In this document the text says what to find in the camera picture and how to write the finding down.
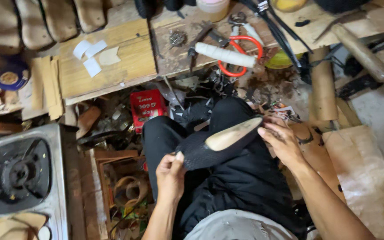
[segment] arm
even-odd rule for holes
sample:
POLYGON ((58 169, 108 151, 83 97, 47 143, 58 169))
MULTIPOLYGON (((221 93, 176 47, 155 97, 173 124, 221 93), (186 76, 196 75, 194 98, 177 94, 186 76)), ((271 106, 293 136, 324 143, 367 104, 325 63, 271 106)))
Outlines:
POLYGON ((157 204, 142 240, 171 240, 177 205, 184 192, 184 156, 167 154, 157 167, 157 204))
POLYGON ((280 118, 265 117, 258 132, 295 177, 316 228, 325 240, 375 240, 358 217, 304 159, 293 131, 280 118))

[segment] stove burner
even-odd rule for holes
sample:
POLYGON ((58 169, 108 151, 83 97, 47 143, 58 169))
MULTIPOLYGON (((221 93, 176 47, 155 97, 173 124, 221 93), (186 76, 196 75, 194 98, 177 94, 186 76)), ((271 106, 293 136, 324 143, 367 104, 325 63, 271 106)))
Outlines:
POLYGON ((50 154, 41 138, 0 146, 0 214, 34 207, 50 192, 50 154))

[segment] blue can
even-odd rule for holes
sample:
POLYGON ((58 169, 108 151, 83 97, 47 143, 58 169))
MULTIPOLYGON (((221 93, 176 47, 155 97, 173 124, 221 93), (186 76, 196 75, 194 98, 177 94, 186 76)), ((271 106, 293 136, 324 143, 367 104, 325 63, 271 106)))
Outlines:
POLYGON ((20 55, 0 57, 0 88, 17 91, 24 87, 30 77, 29 66, 20 55))

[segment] red scissors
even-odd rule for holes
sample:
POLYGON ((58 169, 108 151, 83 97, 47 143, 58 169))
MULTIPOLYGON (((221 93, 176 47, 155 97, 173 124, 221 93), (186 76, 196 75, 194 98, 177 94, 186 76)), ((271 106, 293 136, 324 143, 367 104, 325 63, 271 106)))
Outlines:
MULTIPOLYGON (((262 45, 253 37, 250 37, 250 36, 230 36, 229 39, 223 37, 217 30, 213 29, 211 30, 208 35, 213 39, 215 40, 216 42, 219 43, 220 47, 221 48, 225 48, 226 46, 228 46, 229 44, 234 46, 238 52, 242 53, 242 54, 247 54, 243 49, 242 47, 240 47, 234 40, 248 40, 248 41, 251 41, 253 42, 256 46, 257 46, 257 58, 261 58, 263 56, 263 47, 262 45)), ((218 61, 218 65, 219 65, 219 68, 220 70, 228 75, 228 76, 231 76, 231 77, 239 77, 239 76, 242 76, 245 74, 245 72, 247 71, 247 68, 246 67, 242 67, 242 71, 239 72, 239 73, 231 73, 229 72, 228 70, 226 70, 226 68, 223 67, 221 61, 219 60, 218 61)))

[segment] wooden handle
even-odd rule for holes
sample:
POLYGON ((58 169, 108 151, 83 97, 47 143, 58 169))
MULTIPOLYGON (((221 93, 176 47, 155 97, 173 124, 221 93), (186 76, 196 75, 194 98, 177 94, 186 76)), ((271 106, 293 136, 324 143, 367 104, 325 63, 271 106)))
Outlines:
MULTIPOLYGON (((314 50, 309 55, 309 62, 324 59, 330 52, 325 46, 314 50)), ((334 90, 333 72, 329 61, 322 61, 312 68, 312 99, 313 108, 318 120, 328 121, 339 118, 334 90)))
POLYGON ((341 24, 332 26, 331 32, 377 81, 384 82, 384 63, 368 47, 341 24))

